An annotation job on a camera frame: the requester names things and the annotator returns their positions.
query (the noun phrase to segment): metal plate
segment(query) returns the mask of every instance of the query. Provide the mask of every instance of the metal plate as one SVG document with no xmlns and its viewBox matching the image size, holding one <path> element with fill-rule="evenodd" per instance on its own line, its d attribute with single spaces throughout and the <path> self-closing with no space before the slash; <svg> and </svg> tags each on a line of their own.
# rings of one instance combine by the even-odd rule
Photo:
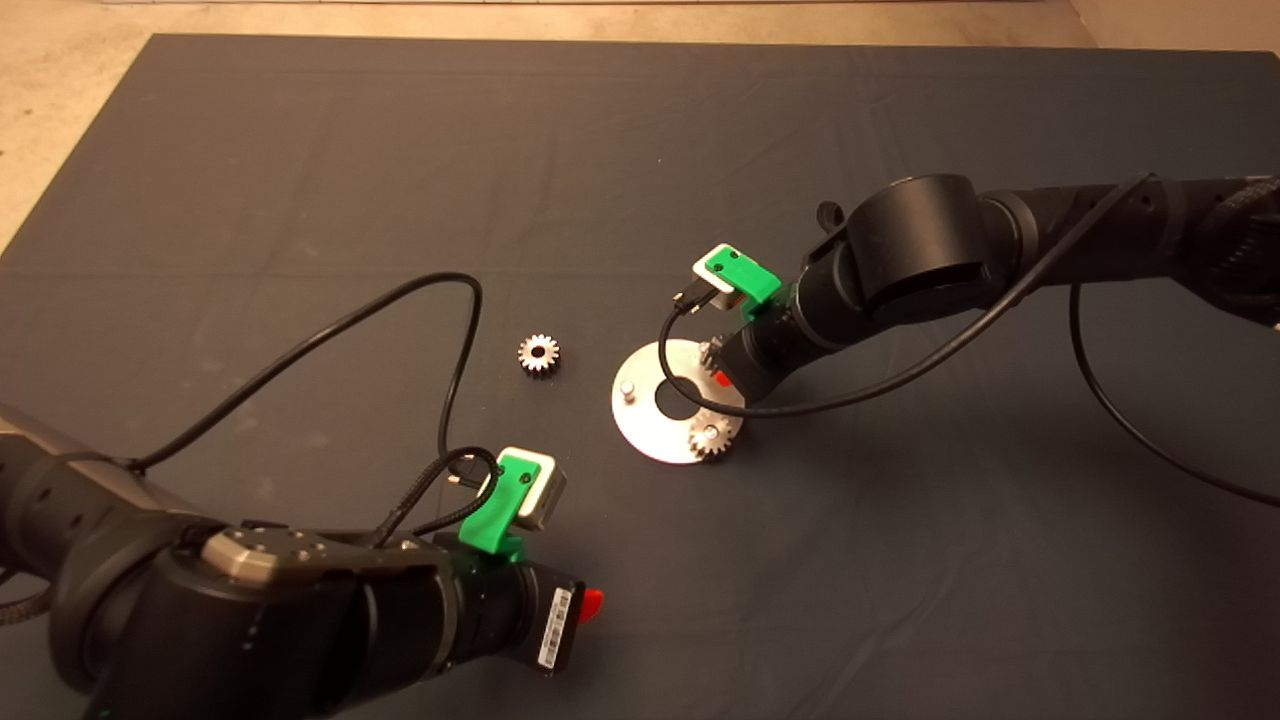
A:
<svg viewBox="0 0 1280 720">
<path fill-rule="evenodd" d="M 717 383 L 707 368 L 701 364 L 701 354 L 698 343 L 691 340 L 667 341 L 667 361 L 671 370 L 677 377 L 687 378 L 703 397 L 726 405 L 742 407 L 745 401 L 733 387 L 722 387 Z M 609 400 L 613 404 L 613 421 L 627 442 L 640 452 L 669 462 L 672 465 L 690 465 L 700 461 L 696 452 L 689 446 L 689 430 L 691 418 L 672 420 L 658 409 L 658 386 L 666 378 L 658 365 L 658 343 L 636 350 L 613 378 L 613 391 Z M 631 383 L 631 400 L 622 392 L 623 386 Z M 736 436 L 742 427 L 741 418 L 726 419 L 731 437 Z"/>
</svg>

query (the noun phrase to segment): black cable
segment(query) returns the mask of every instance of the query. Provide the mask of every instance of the black cable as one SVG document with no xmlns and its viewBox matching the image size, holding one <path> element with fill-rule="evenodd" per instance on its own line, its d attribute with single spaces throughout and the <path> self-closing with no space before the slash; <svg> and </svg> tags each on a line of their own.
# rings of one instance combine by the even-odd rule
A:
<svg viewBox="0 0 1280 720">
<path fill-rule="evenodd" d="M 463 505 L 462 507 L 458 507 L 453 512 L 442 515 L 435 520 L 431 520 L 430 523 L 422 523 L 421 525 L 413 528 L 411 532 L 415 536 L 425 536 L 428 533 L 434 533 L 435 530 L 448 528 L 454 523 L 461 523 L 462 520 L 470 518 L 471 514 L 474 514 L 476 510 L 480 510 L 480 507 L 484 506 L 485 502 L 489 502 L 489 498 L 493 497 L 493 491 L 495 487 L 498 487 L 495 479 L 498 475 L 502 474 L 502 468 L 497 468 L 494 465 L 490 465 L 489 468 L 492 470 L 492 474 L 489 475 L 490 480 L 484 484 L 484 489 L 480 491 L 480 495 L 477 495 L 475 500 Z"/>
<path fill-rule="evenodd" d="M 298 360 L 306 357 L 311 351 L 316 350 L 325 342 L 338 337 L 343 332 L 351 329 L 352 327 L 360 324 L 361 322 L 375 315 L 378 311 L 392 305 L 397 300 L 419 291 L 424 287 L 429 287 L 439 283 L 461 283 L 471 288 L 471 319 L 467 324 L 467 333 L 462 341 L 462 351 L 458 352 L 458 363 L 453 369 L 453 377 L 449 379 L 449 389 L 444 396 L 444 407 L 440 411 L 440 425 L 436 432 L 436 445 L 439 451 L 444 454 L 448 445 L 448 432 L 449 432 L 449 415 L 453 411 L 453 400 L 458 391 L 458 383 L 462 380 L 462 373 L 466 370 L 467 357 L 471 354 L 471 345 L 475 341 L 476 328 L 480 323 L 480 305 L 484 300 L 484 293 L 480 290 L 480 281 L 466 273 L 431 273 L 428 275 L 421 275 L 413 278 L 390 291 L 383 293 L 381 296 L 374 299 L 366 305 L 358 307 L 353 313 L 339 318 L 334 323 L 320 329 L 307 340 L 296 345 L 292 350 L 280 355 L 273 360 L 266 368 L 260 370 L 256 375 L 250 378 L 248 382 L 242 384 L 239 389 L 229 395 L 225 400 L 219 402 L 212 410 L 206 413 L 202 418 L 196 420 L 191 427 L 178 433 L 177 437 L 169 442 L 160 446 L 157 450 L 137 457 L 120 462 L 125 469 L 133 470 L 136 473 L 145 473 L 150 468 L 159 462 L 164 462 L 169 457 L 173 457 L 177 452 L 182 451 L 191 443 L 196 442 L 201 436 L 207 433 L 214 425 L 220 423 L 227 415 L 230 415 L 237 407 L 241 406 L 246 400 L 253 396 L 257 391 L 262 389 L 266 383 L 275 379 L 276 375 L 287 370 L 291 365 Z"/>
<path fill-rule="evenodd" d="M 451 450 L 445 452 L 444 455 L 436 457 L 421 473 L 419 473 L 417 478 L 413 480 L 413 484 L 410 486 L 408 492 L 404 493 L 404 497 L 402 497 L 401 501 L 396 503 L 396 507 L 393 507 L 392 511 L 387 515 L 387 519 L 383 520 L 376 528 L 374 528 L 374 532 L 370 533 L 370 539 L 367 542 L 369 547 L 381 547 L 383 543 L 387 542 L 387 538 L 389 538 L 392 533 L 396 532 L 396 528 L 398 528 L 399 524 L 404 521 L 404 518 L 410 514 L 411 510 L 413 510 L 413 506 L 417 505 L 417 501 L 422 498 L 422 495 L 428 491 L 428 488 L 431 487 L 431 483 L 435 482 L 435 478 L 438 478 L 440 473 L 444 471 L 444 469 L 449 465 L 449 462 L 453 462 L 454 460 L 460 460 L 468 455 L 476 457 L 477 460 L 489 466 L 490 478 L 498 477 L 498 460 L 493 456 L 492 452 L 489 452 L 483 447 L 460 447 L 457 450 Z M 472 501 L 471 505 L 475 505 L 475 509 L 471 509 L 468 512 L 466 512 L 466 515 L 475 512 L 476 509 L 479 509 L 481 505 L 484 505 L 485 501 L 489 500 L 489 496 L 493 495 L 493 487 L 495 484 L 497 483 L 494 482 L 490 482 L 488 484 L 485 492 L 476 498 L 479 502 Z M 452 515 L 456 515 L 456 512 L 451 512 L 444 518 L 451 518 Z M 444 518 L 434 520 L 433 523 L 439 523 Z M 452 520 L 449 523 L 444 523 L 440 527 L 452 525 L 457 520 Z"/>
<path fill-rule="evenodd" d="M 1027 270 L 1027 274 L 1014 283 L 1012 287 L 1010 287 L 995 305 L 978 316 L 977 320 L 970 323 L 960 331 L 959 334 L 945 342 L 933 352 L 925 355 L 910 368 L 878 383 L 838 395 L 829 400 L 781 407 L 735 407 L 732 405 L 707 400 L 676 382 L 675 373 L 671 370 L 671 364 L 667 361 L 667 340 L 671 336 L 671 328 L 676 324 L 676 320 L 692 309 L 689 302 L 681 302 L 681 300 L 678 300 L 681 296 L 678 295 L 676 296 L 677 301 L 675 310 L 672 310 L 671 315 L 667 316 L 667 320 L 662 325 L 662 331 L 658 333 L 658 364 L 662 366 L 662 374 L 666 375 L 672 387 L 675 387 L 676 391 L 690 402 L 707 407 L 708 410 L 714 410 L 716 413 L 736 418 L 794 418 L 796 415 L 809 415 L 813 413 L 823 413 L 826 410 L 855 405 L 873 397 L 879 397 L 887 392 L 892 392 L 941 365 L 948 357 L 973 342 L 1023 297 L 1038 288 L 1048 272 L 1052 270 L 1053 266 L 1057 265 L 1057 263 L 1068 252 L 1070 252 L 1084 236 L 1089 233 L 1091 229 L 1093 229 L 1093 225 L 1096 225 L 1098 220 L 1106 217 L 1112 208 L 1115 208 L 1121 200 L 1128 197 L 1134 190 L 1138 188 L 1138 186 L 1147 182 L 1151 177 L 1151 173 L 1143 173 L 1114 187 L 1106 193 L 1106 196 L 1102 197 L 1102 200 L 1098 201 L 1097 205 L 1089 209 L 1084 217 L 1082 217 L 1069 231 L 1066 231 L 1066 233 L 1062 234 L 1062 238 L 1057 242 L 1057 245 L 1050 249 L 1048 252 L 1032 265 L 1030 269 Z"/>
<path fill-rule="evenodd" d="M 1199 468 L 1174 457 L 1169 451 L 1156 445 L 1155 441 L 1148 438 L 1142 430 L 1139 430 L 1124 413 L 1116 407 L 1115 402 L 1107 396 L 1106 391 L 1102 389 L 1102 384 L 1098 382 L 1097 375 L 1093 374 L 1093 368 L 1089 365 L 1089 357 L 1084 354 L 1084 337 L 1080 333 L 1080 286 L 1073 284 L 1071 292 L 1068 299 L 1068 323 L 1071 328 L 1071 350 L 1075 352 L 1075 364 L 1080 368 L 1080 375 L 1084 377 L 1084 384 L 1089 386 L 1089 392 L 1097 398 L 1102 409 L 1111 415 L 1111 419 L 1119 424 L 1124 432 L 1129 433 L 1129 437 L 1138 441 L 1138 445 L 1146 447 L 1157 457 L 1169 462 L 1174 468 L 1187 473 L 1188 475 L 1208 483 L 1219 489 L 1226 491 L 1231 495 L 1252 500 L 1254 502 L 1261 502 L 1263 505 L 1270 505 L 1271 507 L 1280 507 L 1280 497 L 1274 495 L 1267 495 L 1265 492 L 1249 489 L 1247 487 L 1238 486 L 1230 480 L 1219 478 L 1217 475 L 1201 470 Z"/>
</svg>

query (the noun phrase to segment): hole in disc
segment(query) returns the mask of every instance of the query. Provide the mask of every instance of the hole in disc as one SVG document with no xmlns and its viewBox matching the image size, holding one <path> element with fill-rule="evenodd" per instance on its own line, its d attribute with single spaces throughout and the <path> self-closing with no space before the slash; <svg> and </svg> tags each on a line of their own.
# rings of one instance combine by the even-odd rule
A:
<svg viewBox="0 0 1280 720">
<path fill-rule="evenodd" d="M 690 395 L 695 397 L 703 396 L 703 393 L 698 391 L 698 386 L 694 384 L 694 380 L 689 378 L 676 378 L 676 382 L 680 383 L 680 387 L 687 389 Z M 671 384 L 671 380 L 662 380 L 662 384 L 658 386 L 658 392 L 654 393 L 653 400 L 658 405 L 658 410 L 672 420 L 687 420 L 698 413 L 698 405 L 680 395 L 680 391 Z"/>
</svg>

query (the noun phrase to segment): metal gear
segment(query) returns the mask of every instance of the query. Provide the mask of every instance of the metal gear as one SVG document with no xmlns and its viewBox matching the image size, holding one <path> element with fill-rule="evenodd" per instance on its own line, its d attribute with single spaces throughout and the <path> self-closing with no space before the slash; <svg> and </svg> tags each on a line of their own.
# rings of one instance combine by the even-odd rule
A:
<svg viewBox="0 0 1280 720">
<path fill-rule="evenodd" d="M 516 357 L 525 373 L 548 375 L 559 365 L 559 343 L 549 334 L 531 334 L 520 343 Z"/>
<path fill-rule="evenodd" d="M 689 448 L 701 460 L 718 457 L 733 443 L 735 432 L 724 415 L 699 410 L 689 421 Z"/>
<path fill-rule="evenodd" d="M 719 354 L 721 347 L 724 346 L 724 336 L 713 336 L 710 340 L 698 343 L 698 354 L 701 360 L 703 368 L 712 374 L 719 370 L 719 365 L 716 363 L 716 356 Z"/>
</svg>

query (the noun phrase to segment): small spur gear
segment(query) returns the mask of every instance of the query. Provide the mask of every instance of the small spur gear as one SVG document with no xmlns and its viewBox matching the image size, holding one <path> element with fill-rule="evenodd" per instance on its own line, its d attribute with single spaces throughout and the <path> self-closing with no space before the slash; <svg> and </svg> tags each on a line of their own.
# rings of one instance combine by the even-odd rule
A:
<svg viewBox="0 0 1280 720">
<path fill-rule="evenodd" d="M 733 443 L 733 428 L 718 413 L 699 410 L 689 423 L 689 447 L 703 460 L 718 457 Z"/>
<path fill-rule="evenodd" d="M 549 334 L 531 334 L 520 343 L 516 357 L 525 373 L 549 375 L 559 366 L 559 343 Z"/>
<path fill-rule="evenodd" d="M 698 355 L 703 363 L 703 368 L 707 368 L 712 374 L 719 370 L 716 356 L 719 354 L 721 347 L 724 347 L 724 336 L 719 334 L 698 343 Z"/>
</svg>

